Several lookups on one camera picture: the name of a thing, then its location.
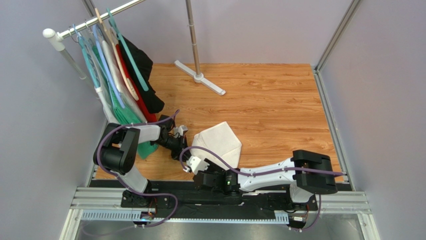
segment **wood grain surface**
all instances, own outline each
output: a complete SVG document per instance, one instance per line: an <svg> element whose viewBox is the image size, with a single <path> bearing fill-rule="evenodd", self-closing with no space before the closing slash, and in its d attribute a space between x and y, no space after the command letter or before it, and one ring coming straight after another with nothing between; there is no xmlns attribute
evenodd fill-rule
<svg viewBox="0 0 426 240"><path fill-rule="evenodd" d="M201 71L226 94L219 96L195 83L173 64L155 64L149 80L165 102L162 114L180 109L176 125L188 127L189 145L195 134L227 121L242 142L240 168L275 164L291 157L293 150L303 149L329 155L333 169L340 172L310 65L202 64ZM137 156L135 164L150 180L193 177L163 147L145 160ZM96 178L112 176L99 169Z"/></svg>

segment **clothes rack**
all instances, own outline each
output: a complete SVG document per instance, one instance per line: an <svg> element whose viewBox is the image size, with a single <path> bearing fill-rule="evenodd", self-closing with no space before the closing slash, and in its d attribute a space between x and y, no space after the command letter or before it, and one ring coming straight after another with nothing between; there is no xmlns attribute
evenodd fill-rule
<svg viewBox="0 0 426 240"><path fill-rule="evenodd" d="M121 13L131 7L136 6L137 4L140 4L142 2L145 2L146 0L133 0L128 3L125 3L115 9L112 9L110 12L112 15L116 15L118 13ZM191 34L191 42L192 42L192 52L194 57L194 63L195 63L195 71L181 63L179 60L176 60L174 62L174 65L178 67L180 70L184 71L186 74L190 75L196 83L202 83L207 88L212 90L213 92L217 93L218 95L224 95L226 93L225 90L218 87L211 81L207 80L203 73L200 70L200 60L198 55L198 48L197 48L197 38L195 34L195 26L194 26L194 18L193 18L193 12L192 12L192 6L191 6L191 0L185 0L186 1L186 11L188 15L188 22L189 22L189 32ZM104 14L100 15L100 18L102 20L108 19L110 16L106 12ZM62 41L65 38L71 37L72 35L75 35L76 32L79 32L81 30L87 29L90 26L93 26L95 24L99 23L99 20L97 17L93 17L83 23L80 23L75 26L75 28L70 27L68 30L65 30L63 32L56 32L51 28L46 28L43 30L43 36L49 40L49 42L52 44L52 46L55 48L56 51L60 52L62 56L68 61L68 63L77 71L78 76L80 79L87 78L85 72L80 68L80 66L76 63L76 61L73 59L73 57L70 55L70 53L65 48L65 45L62 43Z"/></svg>

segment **teal garment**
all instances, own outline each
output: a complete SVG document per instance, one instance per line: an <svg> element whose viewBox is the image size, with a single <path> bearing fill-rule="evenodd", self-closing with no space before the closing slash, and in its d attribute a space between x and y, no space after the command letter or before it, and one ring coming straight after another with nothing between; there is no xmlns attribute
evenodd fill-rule
<svg viewBox="0 0 426 240"><path fill-rule="evenodd" d="M96 55L96 57L100 59L98 49L96 48L96 46L93 46L93 52ZM117 96L114 94L114 91L110 91L110 93L111 93L111 100L112 100L112 106L113 106L112 107L113 113L118 123L120 123L121 125L124 125L124 124L138 124L142 122L139 119L139 117L127 105L125 106L125 108L120 107L119 100L117 99ZM158 149L158 147L159 146L157 144L151 145L151 142L149 141L142 142L137 145L137 154L139 154L141 159L146 159L150 154L155 152Z"/></svg>

